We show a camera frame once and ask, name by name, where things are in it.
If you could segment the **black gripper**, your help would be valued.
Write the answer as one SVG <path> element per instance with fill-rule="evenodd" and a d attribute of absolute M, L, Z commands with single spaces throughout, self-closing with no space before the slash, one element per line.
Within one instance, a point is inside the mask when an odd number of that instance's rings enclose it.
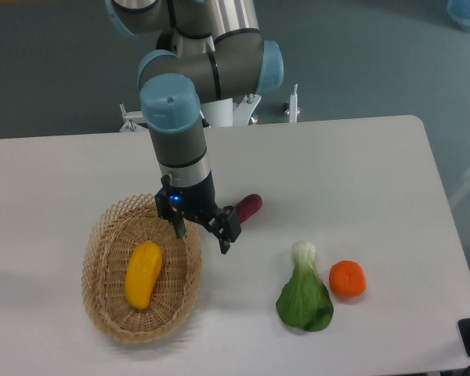
<path fill-rule="evenodd" d="M 193 186 L 172 185 L 169 175 L 161 177 L 162 188 L 155 195 L 158 216 L 168 221 L 175 235 L 182 239 L 186 233 L 184 219 L 201 224 L 219 241 L 222 255 L 241 234 L 241 226 L 234 206 L 219 208 L 215 203 L 212 174 Z"/>

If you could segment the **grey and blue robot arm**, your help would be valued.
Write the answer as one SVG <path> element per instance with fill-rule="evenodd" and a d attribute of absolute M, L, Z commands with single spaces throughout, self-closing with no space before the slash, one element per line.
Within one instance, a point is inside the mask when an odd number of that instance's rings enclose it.
<path fill-rule="evenodd" d="M 155 201 L 177 237 L 186 222 L 202 225 L 227 252 L 241 232 L 234 207 L 215 203 L 202 106 L 278 88 L 284 79 L 279 45 L 261 36 L 251 1 L 109 1 L 107 12 L 123 34 L 172 32 L 200 42 L 183 54 L 170 45 L 140 61 L 141 112 L 161 171 Z"/>

